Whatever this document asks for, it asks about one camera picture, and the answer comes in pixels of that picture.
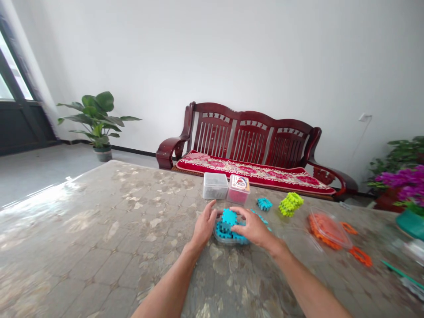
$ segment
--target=red bench cushion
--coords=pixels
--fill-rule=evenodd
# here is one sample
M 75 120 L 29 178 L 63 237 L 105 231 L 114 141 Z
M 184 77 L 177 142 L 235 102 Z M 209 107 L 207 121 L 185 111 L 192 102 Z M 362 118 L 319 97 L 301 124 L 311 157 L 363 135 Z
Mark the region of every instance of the red bench cushion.
M 238 174 L 249 178 L 252 185 L 272 186 L 289 191 L 332 195 L 336 191 L 312 177 L 304 168 L 284 169 L 272 166 L 246 163 L 190 151 L 176 164 L 180 170 L 205 173 Z

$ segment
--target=plant pot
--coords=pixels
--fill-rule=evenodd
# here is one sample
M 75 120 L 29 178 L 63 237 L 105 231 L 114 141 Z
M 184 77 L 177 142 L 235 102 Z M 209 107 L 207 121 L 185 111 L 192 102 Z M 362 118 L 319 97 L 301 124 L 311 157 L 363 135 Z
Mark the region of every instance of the plant pot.
M 106 148 L 94 148 L 94 152 L 97 155 L 97 159 L 100 162 L 107 162 L 112 160 L 112 146 L 108 146 Z
M 424 218 L 406 210 L 396 218 L 397 226 L 407 235 L 424 241 Z
M 400 189 L 387 189 L 381 196 L 375 200 L 376 205 L 373 207 L 376 210 L 391 211 L 402 213 L 405 211 L 404 207 L 398 207 L 393 203 L 398 202 L 398 193 Z

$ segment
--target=hand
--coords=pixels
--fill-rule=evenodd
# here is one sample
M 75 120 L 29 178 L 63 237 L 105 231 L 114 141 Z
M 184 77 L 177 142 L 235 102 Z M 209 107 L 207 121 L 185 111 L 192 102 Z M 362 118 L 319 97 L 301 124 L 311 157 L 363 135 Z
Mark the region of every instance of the hand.
M 285 242 L 272 234 L 257 214 L 241 207 L 231 207 L 230 210 L 246 219 L 246 225 L 233 226 L 231 228 L 233 232 L 243 235 L 253 244 L 262 247 L 270 254 L 277 253 L 275 250 L 278 248 L 286 248 Z
M 218 214 L 216 209 L 212 210 L 215 203 L 216 200 L 212 200 L 206 205 L 202 214 L 199 215 L 194 227 L 194 233 L 190 243 L 200 252 L 209 241 L 213 232 L 213 227 L 215 226 L 216 215 Z

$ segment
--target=bench backrest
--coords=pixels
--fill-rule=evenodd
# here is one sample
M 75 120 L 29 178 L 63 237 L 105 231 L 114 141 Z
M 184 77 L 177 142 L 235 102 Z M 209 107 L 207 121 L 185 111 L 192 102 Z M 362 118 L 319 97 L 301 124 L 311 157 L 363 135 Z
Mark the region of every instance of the bench backrest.
M 216 103 L 190 103 L 187 116 L 187 151 L 274 167 L 305 167 L 321 135 L 319 127 L 303 121 L 236 112 Z

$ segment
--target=door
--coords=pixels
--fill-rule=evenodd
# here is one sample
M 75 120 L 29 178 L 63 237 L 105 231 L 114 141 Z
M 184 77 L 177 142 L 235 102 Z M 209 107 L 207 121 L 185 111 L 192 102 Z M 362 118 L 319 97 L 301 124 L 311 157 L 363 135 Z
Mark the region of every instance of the door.
M 50 123 L 36 100 L 13 51 L 13 37 L 0 22 L 0 155 L 56 144 Z

